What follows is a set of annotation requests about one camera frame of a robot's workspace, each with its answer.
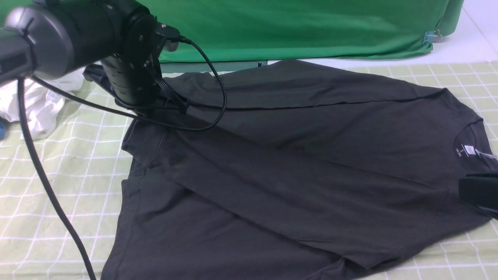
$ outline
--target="black cable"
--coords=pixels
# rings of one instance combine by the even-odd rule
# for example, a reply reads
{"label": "black cable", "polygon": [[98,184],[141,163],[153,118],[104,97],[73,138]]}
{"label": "black cable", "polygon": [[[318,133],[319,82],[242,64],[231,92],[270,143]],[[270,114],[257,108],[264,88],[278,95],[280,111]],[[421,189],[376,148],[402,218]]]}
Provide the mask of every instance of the black cable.
{"label": "black cable", "polygon": [[62,95],[63,97],[67,98],[67,99],[70,99],[70,100],[73,100],[73,101],[76,101],[76,102],[79,102],[83,105],[87,105],[89,107],[92,107],[92,108],[95,108],[95,109],[99,109],[99,110],[103,110],[103,111],[106,111],[106,112],[109,112],[109,113],[113,113],[113,114],[117,114],[117,115],[121,115],[121,116],[125,116],[125,117],[129,117],[129,118],[133,118],[133,119],[136,119],[136,120],[140,120],[140,121],[145,121],[145,122],[150,122],[150,123],[153,123],[153,124],[156,124],[156,125],[160,125],[160,126],[164,126],[164,127],[167,127],[167,128],[170,128],[170,129],[174,129],[174,130],[178,130],[178,131],[186,131],[186,132],[202,132],[202,131],[206,131],[206,130],[209,130],[211,128],[213,128],[214,126],[216,126],[221,118],[223,117],[223,114],[225,113],[225,110],[227,108],[227,92],[225,90],[225,86],[223,85],[223,81],[221,80],[220,76],[218,75],[218,72],[216,71],[216,69],[214,68],[213,64],[211,63],[211,61],[209,60],[209,58],[207,57],[207,55],[204,53],[204,51],[202,51],[202,49],[197,45],[195,44],[194,42],[192,42],[191,40],[189,39],[186,39],[185,37],[183,37],[184,41],[182,40],[182,42],[185,42],[187,44],[191,44],[192,46],[194,46],[198,51],[199,53],[204,57],[204,59],[206,60],[206,63],[209,65],[209,68],[213,71],[213,74],[215,75],[215,78],[218,80],[218,83],[220,84],[220,88],[222,90],[222,94],[223,94],[223,105],[221,107],[221,110],[220,110],[220,113],[218,114],[218,117],[210,124],[208,125],[207,127],[204,127],[204,128],[200,128],[200,129],[191,129],[191,128],[183,128],[183,127],[177,127],[177,126],[174,126],[174,125],[170,125],[170,124],[166,124],[166,123],[163,123],[163,122],[158,122],[158,121],[155,121],[155,120],[151,120],[151,119],[147,119],[147,118],[143,118],[143,117],[140,117],[140,116],[136,116],[136,115],[132,115],[132,114],[129,114],[129,113],[125,113],[125,112],[122,112],[122,111],[119,111],[119,110],[116,110],[116,109],[112,109],[112,108],[108,108],[108,107],[105,107],[105,106],[102,106],[102,105],[99,105],[99,104],[95,104],[93,102],[89,102],[89,101],[86,101],[84,99],[81,99],[79,97],[76,97],[76,96],[73,96],[57,87],[54,87],[52,86],[51,84],[43,81],[42,79],[36,77],[36,76],[32,76],[31,79],[33,81],[35,81],[36,83],[42,85],[43,87],[57,93],[57,94],[60,94]]}
{"label": "black cable", "polygon": [[38,154],[36,153],[36,148],[34,146],[33,138],[31,137],[31,133],[29,132],[29,125],[28,125],[28,120],[26,116],[26,105],[24,103],[24,78],[18,78],[17,79],[17,102],[18,102],[18,107],[19,107],[19,120],[21,122],[21,129],[22,129],[22,135],[24,136],[24,140],[26,142],[26,147],[28,148],[29,155],[31,156],[31,160],[33,161],[34,168],[36,169],[36,172],[38,173],[38,176],[40,177],[41,183],[43,184],[43,188],[45,188],[45,192],[48,195],[48,199],[52,203],[55,212],[61,219],[62,223],[66,227],[67,231],[73,238],[74,242],[76,243],[76,246],[78,247],[78,250],[81,253],[81,257],[83,258],[83,262],[85,263],[85,267],[87,269],[88,275],[90,276],[91,280],[97,280],[95,277],[95,272],[92,268],[92,263],[90,262],[90,258],[88,257],[87,251],[85,250],[85,246],[83,245],[83,242],[81,242],[80,237],[78,236],[78,233],[76,230],[73,228],[71,225],[71,222],[67,218],[66,214],[64,213],[64,210],[62,209],[61,205],[59,204],[59,201],[57,200],[57,197],[55,196],[54,190],[50,186],[50,181],[47,178],[47,175],[45,174],[45,171],[43,170],[43,166],[41,164],[40,158],[38,157]]}
{"label": "black cable", "polygon": [[[211,61],[209,60],[207,55],[204,53],[204,51],[202,51],[202,49],[197,44],[195,44],[194,42],[192,42],[191,40],[189,40],[185,37],[181,37],[180,41],[194,46],[199,51],[199,53],[204,57],[204,59],[206,60],[206,63],[209,65],[209,68],[213,71],[213,74],[215,75],[216,79],[218,80],[218,83],[220,84],[220,87],[221,87],[221,90],[223,93],[223,105],[222,105],[222,108],[220,110],[220,114],[210,125],[208,125],[205,128],[190,129],[190,128],[182,128],[182,127],[177,127],[177,126],[165,124],[162,122],[157,122],[154,120],[150,120],[150,119],[143,118],[140,116],[128,114],[128,113],[125,113],[125,112],[122,112],[119,110],[107,108],[105,106],[86,101],[86,100],[81,99],[79,97],[73,96],[73,95],[71,95],[71,94],[69,94],[69,93],[67,93],[67,92],[65,92],[65,91],[63,91],[55,86],[52,86],[51,84],[43,81],[42,79],[40,79],[36,76],[32,76],[31,80],[33,80],[34,82],[40,84],[41,86],[65,97],[67,99],[79,102],[81,104],[87,105],[87,106],[92,107],[92,108],[103,110],[103,111],[106,111],[109,113],[114,113],[117,115],[133,118],[136,120],[150,122],[150,123],[164,126],[164,127],[174,129],[174,130],[180,130],[180,131],[186,131],[186,132],[205,131],[205,130],[208,130],[208,129],[214,127],[215,125],[217,125],[219,123],[219,121],[221,120],[221,118],[223,117],[223,114],[225,113],[225,110],[227,108],[227,93],[225,91],[225,86],[223,85],[223,81],[221,80],[220,76],[218,75],[218,72],[216,72],[216,69],[214,68],[213,64],[211,63]],[[55,196],[54,190],[52,189],[52,186],[50,185],[50,181],[47,178],[45,170],[43,170],[43,166],[41,164],[40,158],[38,157],[38,154],[36,153],[36,148],[34,146],[34,142],[33,142],[33,138],[31,137],[31,133],[29,132],[29,125],[28,125],[28,120],[27,120],[27,116],[26,116],[26,107],[25,107],[25,103],[24,103],[24,79],[25,78],[18,78],[18,80],[17,80],[17,101],[18,101],[18,106],[19,106],[19,119],[21,122],[22,134],[24,135],[24,139],[26,142],[26,147],[28,148],[29,155],[31,156],[31,160],[33,161],[36,172],[38,173],[38,176],[40,177],[40,180],[43,184],[43,187],[45,188],[45,192],[47,193],[48,198],[55,209],[55,212],[57,213],[57,215],[61,219],[62,223],[64,224],[64,226],[68,230],[68,232],[71,235],[71,237],[73,238],[74,242],[76,243],[78,250],[80,251],[81,257],[83,258],[83,262],[85,263],[85,267],[86,267],[86,270],[87,270],[88,275],[90,277],[90,280],[97,280],[97,278],[95,276],[95,272],[92,268],[92,264],[90,262],[90,258],[88,257],[87,251],[85,250],[85,246],[83,245],[83,242],[81,241],[80,237],[78,236],[78,233],[71,225],[71,222],[69,221],[66,214],[64,213],[64,210],[60,206],[59,201],[57,200],[57,197]]]}

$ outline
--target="blue object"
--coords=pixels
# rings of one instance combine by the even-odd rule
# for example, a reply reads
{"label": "blue object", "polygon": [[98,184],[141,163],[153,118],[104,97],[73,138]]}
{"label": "blue object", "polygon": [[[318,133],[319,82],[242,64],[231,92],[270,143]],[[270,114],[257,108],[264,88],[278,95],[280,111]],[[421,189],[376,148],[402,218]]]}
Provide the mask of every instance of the blue object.
{"label": "blue object", "polygon": [[5,138],[5,120],[0,119],[0,140]]}

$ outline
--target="dark gray t-shirt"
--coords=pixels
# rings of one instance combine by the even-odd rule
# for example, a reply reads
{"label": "dark gray t-shirt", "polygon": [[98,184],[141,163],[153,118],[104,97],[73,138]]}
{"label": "dark gray t-shirt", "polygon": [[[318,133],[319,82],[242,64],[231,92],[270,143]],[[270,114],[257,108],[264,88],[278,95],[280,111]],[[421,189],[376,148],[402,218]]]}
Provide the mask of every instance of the dark gray t-shirt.
{"label": "dark gray t-shirt", "polygon": [[[345,280],[398,265],[489,218],[458,179],[498,170],[483,120],[447,89],[289,60],[222,75],[202,133],[133,122],[103,280]],[[202,127],[208,73],[167,82]]]}

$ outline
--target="white cloth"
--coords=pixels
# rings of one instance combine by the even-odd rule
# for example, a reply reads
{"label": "white cloth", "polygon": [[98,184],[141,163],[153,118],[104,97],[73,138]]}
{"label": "white cloth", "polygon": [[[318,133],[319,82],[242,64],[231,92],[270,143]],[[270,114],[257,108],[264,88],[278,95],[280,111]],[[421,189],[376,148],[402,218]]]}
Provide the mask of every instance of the white cloth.
{"label": "white cloth", "polygon": [[[62,78],[47,81],[47,83],[72,93],[83,87],[84,68],[78,69]],[[45,139],[55,130],[57,115],[64,106],[64,98],[30,79],[24,83],[24,100],[29,131],[34,140]],[[8,122],[19,121],[17,106],[17,82],[11,82],[0,87],[0,117]]]}

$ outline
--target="green cloth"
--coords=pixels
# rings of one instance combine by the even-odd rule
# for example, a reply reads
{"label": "green cloth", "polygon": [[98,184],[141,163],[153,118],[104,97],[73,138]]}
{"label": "green cloth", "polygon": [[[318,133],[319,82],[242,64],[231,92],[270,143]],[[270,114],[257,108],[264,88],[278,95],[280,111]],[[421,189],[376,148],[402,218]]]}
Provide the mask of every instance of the green cloth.
{"label": "green cloth", "polygon": [[[428,53],[428,31],[451,34],[463,0],[140,0],[212,61],[313,57],[395,59]],[[0,11],[29,0],[0,1]],[[188,45],[161,62],[201,62]]]}

